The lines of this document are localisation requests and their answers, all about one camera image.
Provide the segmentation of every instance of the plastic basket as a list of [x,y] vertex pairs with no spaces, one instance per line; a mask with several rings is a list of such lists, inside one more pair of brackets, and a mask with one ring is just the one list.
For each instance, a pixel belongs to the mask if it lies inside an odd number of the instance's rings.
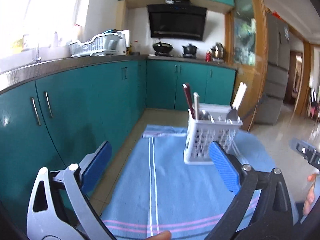
[[232,141],[242,126],[242,121],[227,123],[218,121],[221,116],[223,120],[230,111],[230,106],[200,104],[199,110],[208,111],[215,122],[207,120],[195,120],[189,110],[188,133],[186,148],[183,152],[184,162],[187,164],[213,164],[208,153],[210,143],[218,141],[222,148],[228,152]]
[[90,41],[75,41],[69,44],[71,57],[98,56],[118,52],[117,45],[121,36],[113,33],[98,34]]

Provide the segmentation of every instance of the gray refrigerator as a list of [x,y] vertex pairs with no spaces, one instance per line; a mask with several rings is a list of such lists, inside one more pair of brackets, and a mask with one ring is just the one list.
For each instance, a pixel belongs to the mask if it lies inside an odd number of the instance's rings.
[[289,28],[282,20],[267,13],[268,68],[263,93],[268,97],[259,106],[255,123],[276,124],[283,103],[290,67]]

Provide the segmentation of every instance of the faucet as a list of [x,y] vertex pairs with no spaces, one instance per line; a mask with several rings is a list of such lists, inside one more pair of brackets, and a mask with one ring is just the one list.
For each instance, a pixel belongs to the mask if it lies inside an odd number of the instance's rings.
[[33,60],[32,60],[32,62],[34,62],[34,63],[39,63],[39,62],[41,62],[41,57],[39,57],[39,43],[37,44],[37,47],[36,47],[36,58],[34,58]]

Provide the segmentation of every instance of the granite countertop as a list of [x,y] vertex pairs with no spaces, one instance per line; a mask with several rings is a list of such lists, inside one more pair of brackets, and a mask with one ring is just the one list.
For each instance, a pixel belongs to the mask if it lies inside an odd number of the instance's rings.
[[140,56],[96,56],[96,57],[74,57],[64,58],[52,61],[41,62],[38,64],[27,65],[19,67],[4,73],[0,73],[0,94],[7,92],[17,86],[25,84],[29,81],[36,80],[45,76],[56,74],[59,72],[82,68],[86,66],[99,65],[103,63],[130,61],[130,60],[169,60],[190,62],[198,64],[206,64],[212,66],[219,66],[237,70],[237,67],[229,66],[227,64],[218,64],[214,62],[206,62],[204,60],[189,59],[182,57],[156,57],[148,55]]

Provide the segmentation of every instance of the human hand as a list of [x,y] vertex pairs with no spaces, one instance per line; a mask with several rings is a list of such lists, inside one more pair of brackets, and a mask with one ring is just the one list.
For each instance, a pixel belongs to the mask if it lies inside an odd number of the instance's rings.
[[[316,179],[316,176],[318,174],[312,174],[308,177],[308,182],[313,182]],[[314,193],[314,189],[315,189],[315,184],[313,184],[308,192],[306,201],[304,202],[304,206],[303,206],[303,214],[306,216],[310,213],[311,211],[311,205],[315,200],[315,193]]]
[[170,240],[170,239],[171,239],[170,231],[163,231],[156,236],[148,237],[146,240]]

